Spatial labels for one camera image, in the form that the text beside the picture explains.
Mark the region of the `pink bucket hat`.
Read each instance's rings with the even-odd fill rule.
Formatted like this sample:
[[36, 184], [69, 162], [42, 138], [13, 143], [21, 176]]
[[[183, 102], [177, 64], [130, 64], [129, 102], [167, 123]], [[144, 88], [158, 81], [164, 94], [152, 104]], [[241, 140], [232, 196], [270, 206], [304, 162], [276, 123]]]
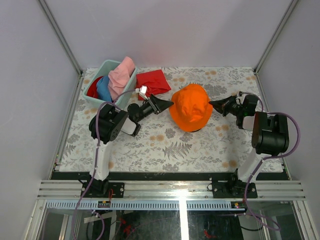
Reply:
[[114, 70], [109, 72], [108, 90], [110, 92], [111, 99], [114, 102], [116, 101], [116, 98], [124, 91], [124, 88], [128, 84], [135, 67], [136, 66], [133, 60], [126, 56]]

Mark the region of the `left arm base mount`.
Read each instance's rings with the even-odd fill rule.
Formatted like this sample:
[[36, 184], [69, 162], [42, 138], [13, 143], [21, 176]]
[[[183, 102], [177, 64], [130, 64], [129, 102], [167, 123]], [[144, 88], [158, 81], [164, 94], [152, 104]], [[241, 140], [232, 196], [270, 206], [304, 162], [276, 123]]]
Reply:
[[123, 198], [125, 192], [124, 182], [110, 182], [109, 180], [94, 179], [84, 194], [85, 198]]

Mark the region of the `orange bucket hat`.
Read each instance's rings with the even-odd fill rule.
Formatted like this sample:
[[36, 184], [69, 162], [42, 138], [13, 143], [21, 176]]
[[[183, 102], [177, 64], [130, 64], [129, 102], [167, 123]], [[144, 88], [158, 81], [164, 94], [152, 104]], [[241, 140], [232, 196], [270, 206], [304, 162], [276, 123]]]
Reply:
[[175, 92], [169, 108], [172, 120], [185, 131], [204, 128], [211, 118], [213, 106], [206, 90], [199, 84], [191, 83]]

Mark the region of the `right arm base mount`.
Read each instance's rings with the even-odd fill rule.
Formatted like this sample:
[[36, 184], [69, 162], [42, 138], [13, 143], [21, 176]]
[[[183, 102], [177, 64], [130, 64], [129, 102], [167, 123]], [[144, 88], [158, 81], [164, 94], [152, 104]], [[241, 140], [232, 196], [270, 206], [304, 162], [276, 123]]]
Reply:
[[230, 175], [227, 181], [212, 180], [210, 183], [215, 199], [244, 199], [245, 193], [248, 199], [257, 199], [257, 189], [254, 183], [249, 183], [246, 189], [247, 182], [244, 182], [238, 178], [238, 170]]

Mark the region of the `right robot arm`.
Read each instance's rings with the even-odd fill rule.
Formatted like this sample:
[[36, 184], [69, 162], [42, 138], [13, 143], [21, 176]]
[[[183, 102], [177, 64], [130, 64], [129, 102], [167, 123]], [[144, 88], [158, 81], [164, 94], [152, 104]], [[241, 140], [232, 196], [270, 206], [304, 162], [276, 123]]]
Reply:
[[252, 150], [243, 165], [236, 170], [237, 180], [230, 182], [227, 188], [229, 194], [237, 198], [246, 191], [243, 182], [250, 182], [265, 165], [265, 161], [259, 160], [258, 155], [266, 155], [269, 159], [287, 151], [290, 143], [288, 120], [282, 113], [257, 111], [257, 104], [262, 101], [253, 93], [240, 91], [238, 95], [209, 103], [222, 116], [235, 116], [235, 124], [239, 129], [252, 132]]

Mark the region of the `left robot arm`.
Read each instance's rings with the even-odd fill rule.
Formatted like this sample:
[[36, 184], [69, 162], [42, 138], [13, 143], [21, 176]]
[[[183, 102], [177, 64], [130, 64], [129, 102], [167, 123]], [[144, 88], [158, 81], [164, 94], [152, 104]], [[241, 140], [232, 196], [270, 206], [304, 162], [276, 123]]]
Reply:
[[125, 133], [135, 137], [140, 129], [139, 122], [151, 114], [158, 115], [169, 109], [174, 103], [170, 100], [157, 98], [153, 94], [145, 99], [142, 105], [132, 103], [127, 110], [119, 109], [111, 102], [104, 102], [98, 108], [98, 112], [89, 123], [89, 131], [96, 141], [93, 165], [90, 176], [96, 182], [92, 185], [92, 191], [98, 197], [105, 197], [110, 190], [107, 182], [104, 182], [110, 172], [109, 162], [113, 141], [119, 133]]

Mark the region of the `light green plastic bin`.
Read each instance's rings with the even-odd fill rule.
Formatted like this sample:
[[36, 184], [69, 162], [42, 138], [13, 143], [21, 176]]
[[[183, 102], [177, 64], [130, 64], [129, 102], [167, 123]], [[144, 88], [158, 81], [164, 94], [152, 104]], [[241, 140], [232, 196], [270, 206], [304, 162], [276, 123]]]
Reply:
[[[120, 63], [121, 63], [120, 61], [116, 61], [116, 60], [110, 60], [110, 59], [105, 60], [100, 65], [100, 67], [98, 68], [96, 73], [93, 75], [93, 77], [91, 78], [88, 86], [86, 86], [84, 88], [84, 90], [82, 92], [82, 96], [94, 108], [98, 108], [104, 101], [99, 98], [89, 96], [89, 94], [88, 94], [89, 88], [95, 83], [96, 79], [98, 79], [99, 77], [108, 76], [109, 72], [113, 71]], [[125, 92], [125, 91], [131, 91], [131, 92], [123, 94], [115, 102], [115, 104], [118, 107], [120, 107], [121, 109], [123, 109], [127, 105], [127, 103], [129, 102], [129, 100], [131, 98], [132, 93], [135, 91], [136, 82], [137, 82], [137, 78], [136, 78], [137, 71], [138, 71], [138, 68], [135, 67], [134, 71], [132, 72], [132, 74], [130, 76], [130, 79], [129, 79], [127, 85], [124, 87], [124, 90], [123, 90], [123, 92]]]

